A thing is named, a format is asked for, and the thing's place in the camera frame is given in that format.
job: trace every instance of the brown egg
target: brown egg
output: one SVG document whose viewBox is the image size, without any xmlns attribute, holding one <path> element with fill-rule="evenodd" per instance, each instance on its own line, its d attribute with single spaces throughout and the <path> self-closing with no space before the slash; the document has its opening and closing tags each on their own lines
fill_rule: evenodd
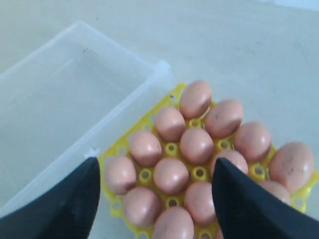
<svg viewBox="0 0 319 239">
<path fill-rule="evenodd" d="M 214 143 L 202 128 L 190 128 L 182 135 L 179 146 L 182 155 L 189 163 L 199 165 L 211 157 Z"/>
<path fill-rule="evenodd" d="M 145 228 L 154 224 L 161 211 L 160 197 L 151 189 L 136 187 L 124 197 L 123 213 L 134 226 Z"/>
<path fill-rule="evenodd" d="M 194 223 L 182 207 L 172 207 L 157 219 L 152 239 L 193 239 Z"/>
<path fill-rule="evenodd" d="M 178 142 L 186 130 L 186 124 L 178 109 L 167 106 L 155 116 L 155 129 L 164 141 Z"/>
<path fill-rule="evenodd" d="M 104 180 L 111 192 L 117 195 L 126 194 L 137 182 L 134 163 L 125 156 L 111 158 L 104 167 Z"/>
<path fill-rule="evenodd" d="M 258 184 L 261 187 L 263 187 L 266 191 L 268 191 L 270 194 L 278 198 L 279 200 L 290 205 L 291 203 L 290 195 L 287 189 L 283 185 L 274 181 L 269 181 L 269 180 L 260 181 Z"/>
<path fill-rule="evenodd" d="M 176 158 L 164 158 L 154 169 L 156 186 L 168 195 L 182 192 L 189 181 L 188 170 L 182 161 Z"/>
<path fill-rule="evenodd" d="M 249 122 L 238 129 L 234 147 L 248 163 L 259 162 L 269 153 L 271 135 L 262 123 Z"/>
<path fill-rule="evenodd" d="M 213 175 L 216 160 L 218 158 L 227 158 L 232 164 L 234 164 L 243 173 L 248 174 L 248 165 L 245 158 L 236 150 L 223 150 L 219 152 L 212 160 L 210 164 L 210 175 Z"/>
<path fill-rule="evenodd" d="M 294 192 L 308 182 L 314 168 L 315 157 L 310 147 L 302 142 L 290 142 L 274 155 L 269 166 L 269 177 L 289 192 Z"/>
<path fill-rule="evenodd" d="M 219 228 L 216 234 L 216 239 L 224 239 L 223 232 Z"/>
<path fill-rule="evenodd" d="M 217 103 L 206 116 L 205 129 L 212 138 L 225 138 L 238 129 L 244 117 L 244 109 L 236 100 Z"/>
<path fill-rule="evenodd" d="M 158 138 L 147 130 L 138 130 L 130 140 L 132 158 L 142 167 L 153 167 L 161 159 L 162 148 Z"/>
<path fill-rule="evenodd" d="M 211 104 L 213 92 L 210 85 L 203 80 L 190 83 L 180 96 L 179 110 L 185 119 L 202 116 Z"/>
<path fill-rule="evenodd" d="M 185 207 L 194 222 L 207 226 L 216 220 L 211 184 L 197 182 L 189 186 L 185 194 Z"/>
</svg>

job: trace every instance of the transparent plastic box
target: transparent plastic box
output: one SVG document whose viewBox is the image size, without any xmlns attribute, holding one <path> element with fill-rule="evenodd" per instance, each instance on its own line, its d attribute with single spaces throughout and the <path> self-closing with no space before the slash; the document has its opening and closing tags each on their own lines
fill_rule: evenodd
<svg viewBox="0 0 319 239">
<path fill-rule="evenodd" d="M 240 100 L 245 121 L 265 123 L 276 148 L 301 140 L 319 155 L 317 82 L 291 72 L 285 82 L 277 75 L 252 82 L 229 72 L 209 79 L 215 101 Z M 176 84 L 167 62 L 149 63 L 84 22 L 0 75 L 0 216 L 104 151 Z M 318 200 L 315 188 L 307 213 L 317 219 Z M 134 236 L 101 194 L 89 238 Z"/>
<path fill-rule="evenodd" d="M 3 73 L 0 216 L 106 150 L 174 86 L 168 63 L 146 62 L 84 22 Z M 132 238 L 108 207 L 101 195 L 90 238 Z"/>
</svg>

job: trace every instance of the white table surface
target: white table surface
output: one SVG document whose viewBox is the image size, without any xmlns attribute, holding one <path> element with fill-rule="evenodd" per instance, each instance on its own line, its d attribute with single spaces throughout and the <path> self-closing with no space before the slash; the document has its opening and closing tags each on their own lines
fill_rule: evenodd
<svg viewBox="0 0 319 239">
<path fill-rule="evenodd" d="M 319 121 L 318 12 L 252 0 L 0 0 L 0 73 L 75 20 L 149 61 L 167 60 L 180 81 L 237 80 L 289 91 L 302 102 L 292 104 L 299 112 L 305 108 L 306 124 Z M 300 132 L 282 140 L 297 135 L 318 159 L 319 127 L 298 122 Z"/>
</svg>

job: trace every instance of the yellow egg tray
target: yellow egg tray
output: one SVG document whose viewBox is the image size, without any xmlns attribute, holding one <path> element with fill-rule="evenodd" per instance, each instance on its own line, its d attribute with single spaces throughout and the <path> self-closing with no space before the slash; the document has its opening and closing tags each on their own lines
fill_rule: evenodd
<svg viewBox="0 0 319 239">
<path fill-rule="evenodd" d="M 126 155 L 130 157 L 128 153 L 128 146 L 129 146 L 129 139 L 130 135 L 132 135 L 135 131 L 139 129 L 147 129 L 153 132 L 160 140 L 163 148 L 163 157 L 176 157 L 179 158 L 188 168 L 190 172 L 190 184 L 197 181 L 208 181 L 211 182 L 211 175 L 210 175 L 210 162 L 209 161 L 204 166 L 193 166 L 187 163 L 180 152 L 179 143 L 167 143 L 161 140 L 154 128 L 154 117 L 157 114 L 158 110 L 165 106 L 174 106 L 178 108 L 178 102 L 180 99 L 181 92 L 186 87 L 186 84 L 181 83 L 178 84 L 169 94 L 167 94 L 159 103 L 157 103 L 146 115 L 144 115 L 135 125 L 132 126 L 122 137 L 120 137 L 110 148 L 108 148 L 100 157 L 99 163 L 101 168 L 101 178 L 102 178 L 102 190 L 107 199 L 110 201 L 110 211 L 112 217 L 122 217 L 123 220 L 126 222 L 126 225 L 132 230 L 135 235 L 136 239 L 151 239 L 153 226 L 141 229 L 131 225 L 126 219 L 123 214 L 122 209 L 122 202 L 123 197 L 117 196 L 113 194 L 105 185 L 104 183 L 104 166 L 105 162 L 110 157 L 118 156 L 118 155 Z M 211 103 L 211 108 L 214 107 L 215 102 Z M 202 116 L 199 119 L 191 119 L 186 121 L 186 125 L 188 128 L 191 127 L 203 127 L 205 116 Z M 214 140 L 214 155 L 219 153 L 222 150 L 226 149 L 233 149 L 233 137 L 221 139 L 221 140 Z M 275 154 L 276 150 L 272 146 L 268 156 L 262 160 L 260 163 L 251 164 L 249 165 L 249 176 L 255 180 L 256 182 L 261 180 L 268 180 L 268 166 L 269 163 Z M 137 186 L 146 186 L 154 190 L 158 193 L 162 199 L 164 208 L 167 209 L 172 206 L 183 206 L 184 204 L 184 195 L 185 192 L 182 192 L 175 196 L 167 196 L 163 192 L 161 192 L 154 183 L 153 180 L 153 172 L 154 168 L 142 168 L 134 162 L 137 171 L 138 171 L 138 183 Z M 319 181 L 319 172 L 316 170 L 315 173 L 312 175 L 311 179 L 308 183 L 299 191 L 293 193 L 291 195 L 292 199 L 292 207 L 296 208 L 301 212 L 306 211 L 306 201 L 311 193 L 312 187 L 315 185 L 316 182 Z M 215 222 L 212 225 L 207 227 L 200 227 L 195 225 L 195 234 L 196 239 L 213 239 L 215 238 L 216 232 L 218 229 L 218 223 Z"/>
</svg>

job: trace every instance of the egg tray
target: egg tray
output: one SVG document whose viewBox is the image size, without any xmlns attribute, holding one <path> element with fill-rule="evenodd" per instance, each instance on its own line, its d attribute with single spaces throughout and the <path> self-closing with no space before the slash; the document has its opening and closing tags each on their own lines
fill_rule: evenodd
<svg viewBox="0 0 319 239">
<path fill-rule="evenodd" d="M 179 158 L 187 167 L 189 173 L 190 173 L 190 182 L 198 182 L 198 181 L 207 181 L 211 182 L 212 177 L 210 175 L 210 163 L 209 161 L 205 165 L 201 166 L 193 166 L 190 165 L 188 162 L 186 162 L 180 152 L 179 149 L 179 143 L 171 143 L 171 142 L 164 142 L 156 133 L 155 127 L 154 127 L 154 118 L 159 109 L 165 107 L 165 106 L 174 106 L 178 108 L 178 102 L 180 99 L 180 95 L 183 91 L 183 89 L 186 87 L 186 84 L 181 83 L 178 84 L 169 94 L 167 94 L 159 103 L 157 103 L 147 114 L 145 114 L 131 129 L 129 129 L 122 137 L 120 137 L 111 147 L 109 147 L 100 157 L 99 157 L 99 163 L 101 168 L 101 178 L 102 178 L 102 190 L 107 199 L 110 201 L 110 211 L 112 217 L 122 217 L 123 220 L 126 222 L 126 225 L 132 230 L 135 235 L 136 239 L 151 239 L 152 238 L 152 232 L 154 229 L 154 226 L 150 226 L 146 229 L 138 228 L 130 224 L 124 214 L 122 209 L 122 202 L 123 197 L 117 196 L 114 193 L 112 193 L 106 186 L 103 178 L 104 178 L 104 166 L 107 162 L 108 158 L 118 156 L 118 155 L 125 155 L 129 158 L 132 158 L 130 154 L 128 153 L 128 146 L 129 146 L 129 139 L 130 136 L 140 129 L 146 129 L 150 130 L 152 133 L 154 133 L 158 139 L 161 142 L 162 148 L 163 148 L 163 155 L 162 157 L 176 157 Z M 210 108 L 214 107 L 216 103 L 212 102 Z M 204 128 L 204 118 L 205 115 L 198 118 L 198 119 L 191 119 L 186 121 L 186 125 L 188 128 L 191 127 L 201 127 Z M 222 150 L 226 149 L 233 149 L 233 138 L 234 134 L 219 140 L 214 140 L 214 153 L 211 158 L 213 158 L 217 153 L 219 153 Z M 255 180 L 256 182 L 261 180 L 268 180 L 269 174 L 268 174 L 268 166 L 269 163 L 275 154 L 276 150 L 272 146 L 271 150 L 268 154 L 268 156 L 262 160 L 259 163 L 255 164 L 249 164 L 249 176 Z M 184 206 L 184 196 L 185 192 L 182 192 L 175 196 L 168 196 L 162 191 L 160 191 L 157 186 L 154 183 L 153 180 L 153 172 L 154 168 L 144 168 L 140 167 L 138 164 L 134 162 L 137 172 L 138 172 L 138 183 L 137 186 L 145 186 L 160 196 L 164 208 L 167 209 L 169 207 L 173 206 Z M 300 212 L 306 211 L 306 201 L 308 197 L 310 196 L 312 187 L 315 185 L 316 182 L 319 181 L 319 173 L 316 170 L 315 173 L 312 175 L 308 183 L 298 190 L 297 192 L 294 192 L 291 194 L 291 200 L 292 200 L 292 207 L 296 208 Z M 218 222 L 213 223 L 212 225 L 209 225 L 207 227 L 200 227 L 199 225 L 195 224 L 195 238 L 196 239 L 213 239 L 215 238 L 216 232 L 218 229 Z"/>
</svg>

